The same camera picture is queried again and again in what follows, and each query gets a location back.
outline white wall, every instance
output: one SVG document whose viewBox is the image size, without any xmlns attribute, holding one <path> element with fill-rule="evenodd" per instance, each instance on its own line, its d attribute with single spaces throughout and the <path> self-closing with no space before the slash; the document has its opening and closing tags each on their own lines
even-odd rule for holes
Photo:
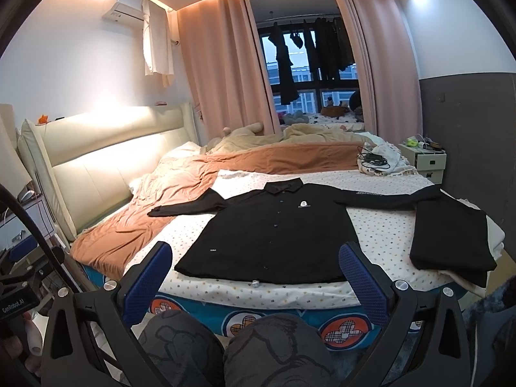
<svg viewBox="0 0 516 387">
<path fill-rule="evenodd" d="M 420 79 L 466 73 L 516 73 L 507 45 L 473 0 L 400 0 Z"/>
<path fill-rule="evenodd" d="M 181 56 L 175 80 L 145 76 L 142 30 L 102 19 L 104 0 L 43 0 L 0 58 L 0 102 L 14 106 L 15 122 L 53 120 L 124 105 L 192 100 Z M 172 34 L 178 38 L 175 13 Z"/>
</svg>

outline headboard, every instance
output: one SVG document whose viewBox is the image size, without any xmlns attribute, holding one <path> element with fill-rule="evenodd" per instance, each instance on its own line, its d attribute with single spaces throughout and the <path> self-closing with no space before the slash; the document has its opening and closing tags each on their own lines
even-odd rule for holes
<svg viewBox="0 0 516 387">
<path fill-rule="evenodd" d="M 25 120 L 22 161 L 54 221 L 70 242 L 131 199 L 128 183 L 151 173 L 161 157 L 195 143 L 189 103 L 83 113 L 46 125 Z"/>
</svg>

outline shirt collar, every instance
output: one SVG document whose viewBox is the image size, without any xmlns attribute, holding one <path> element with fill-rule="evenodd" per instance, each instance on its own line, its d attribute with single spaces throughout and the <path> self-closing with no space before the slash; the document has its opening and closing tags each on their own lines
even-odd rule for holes
<svg viewBox="0 0 516 387">
<path fill-rule="evenodd" d="M 303 181 L 300 178 L 292 179 L 290 181 L 282 182 L 268 182 L 264 189 L 270 194 L 279 194 L 281 191 L 296 192 L 303 186 Z"/>
</svg>

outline silver bolt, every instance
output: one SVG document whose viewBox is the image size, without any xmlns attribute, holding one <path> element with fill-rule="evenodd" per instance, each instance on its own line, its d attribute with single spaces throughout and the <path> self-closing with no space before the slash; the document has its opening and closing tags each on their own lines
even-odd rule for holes
<svg viewBox="0 0 516 387">
<path fill-rule="evenodd" d="M 407 284 L 405 281 L 402 281 L 401 279 L 396 281 L 394 283 L 394 286 L 398 288 L 400 291 L 406 291 L 409 289 L 409 284 Z"/>
<path fill-rule="evenodd" d="M 453 290 L 451 288 L 445 287 L 443 288 L 443 294 L 447 297 L 453 297 Z"/>
<path fill-rule="evenodd" d="M 58 292 L 57 295 L 60 297 L 66 297 L 68 295 L 68 288 L 63 287 Z"/>
<path fill-rule="evenodd" d="M 116 287 L 117 287 L 117 281 L 110 280 L 104 284 L 104 289 L 106 291 L 113 291 Z"/>
</svg>

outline patterned gray pants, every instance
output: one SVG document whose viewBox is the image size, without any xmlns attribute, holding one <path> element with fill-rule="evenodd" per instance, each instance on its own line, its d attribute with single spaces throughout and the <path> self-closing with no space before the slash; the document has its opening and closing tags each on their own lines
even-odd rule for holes
<svg viewBox="0 0 516 387">
<path fill-rule="evenodd" d="M 317 330 L 290 314 L 256 320 L 224 351 L 198 320 L 168 310 L 150 320 L 138 341 L 173 387 L 339 385 Z"/>
</svg>

